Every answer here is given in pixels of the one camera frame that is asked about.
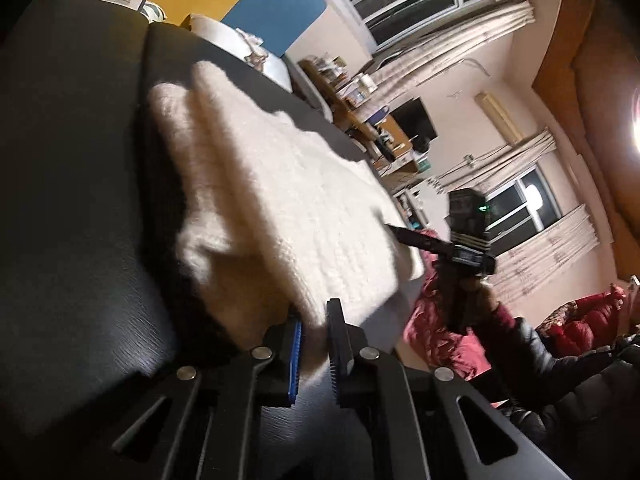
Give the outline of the person right hand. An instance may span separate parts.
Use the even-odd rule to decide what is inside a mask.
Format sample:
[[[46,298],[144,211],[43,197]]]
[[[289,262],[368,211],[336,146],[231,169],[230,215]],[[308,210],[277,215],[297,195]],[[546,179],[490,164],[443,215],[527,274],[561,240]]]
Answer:
[[[474,326],[498,309],[500,301],[494,288],[484,278],[467,278],[461,282],[464,291],[464,322]]]

